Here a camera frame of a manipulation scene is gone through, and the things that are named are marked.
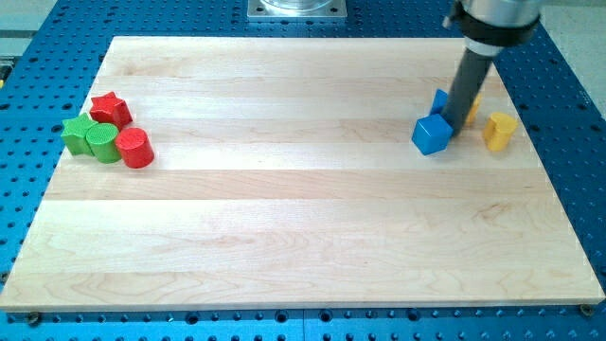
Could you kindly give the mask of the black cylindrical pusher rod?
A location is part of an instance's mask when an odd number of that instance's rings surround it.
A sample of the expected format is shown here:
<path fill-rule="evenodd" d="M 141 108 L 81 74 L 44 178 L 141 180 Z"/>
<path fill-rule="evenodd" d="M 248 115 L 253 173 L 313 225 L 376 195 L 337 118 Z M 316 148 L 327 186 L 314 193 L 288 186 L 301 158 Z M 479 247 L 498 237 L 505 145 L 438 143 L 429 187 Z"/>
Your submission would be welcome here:
<path fill-rule="evenodd" d="M 446 104 L 440 112 L 453 129 L 453 136 L 458 136 L 465 125 L 492 61 L 492 56 L 484 56 L 468 48 L 465 49 L 448 92 Z"/>

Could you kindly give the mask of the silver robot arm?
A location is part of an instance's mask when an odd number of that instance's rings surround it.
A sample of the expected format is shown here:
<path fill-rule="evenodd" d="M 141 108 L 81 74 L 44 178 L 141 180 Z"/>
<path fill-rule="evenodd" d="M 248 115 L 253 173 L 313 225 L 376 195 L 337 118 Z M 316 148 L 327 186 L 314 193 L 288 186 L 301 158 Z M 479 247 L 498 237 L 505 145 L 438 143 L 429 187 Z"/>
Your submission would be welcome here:
<path fill-rule="evenodd" d="M 442 25 L 457 23 L 465 50 L 440 115 L 459 135 L 493 60 L 529 41 L 540 23 L 542 0 L 454 0 Z"/>

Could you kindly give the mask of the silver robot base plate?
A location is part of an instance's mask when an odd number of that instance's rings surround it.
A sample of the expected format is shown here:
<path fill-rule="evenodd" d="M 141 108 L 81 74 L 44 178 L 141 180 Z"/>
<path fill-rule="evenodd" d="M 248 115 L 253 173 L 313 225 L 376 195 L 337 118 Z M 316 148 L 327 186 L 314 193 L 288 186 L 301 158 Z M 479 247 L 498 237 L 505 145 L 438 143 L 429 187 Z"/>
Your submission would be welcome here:
<path fill-rule="evenodd" d="M 346 0 L 248 0 L 247 17 L 271 19 L 342 19 L 348 16 Z"/>

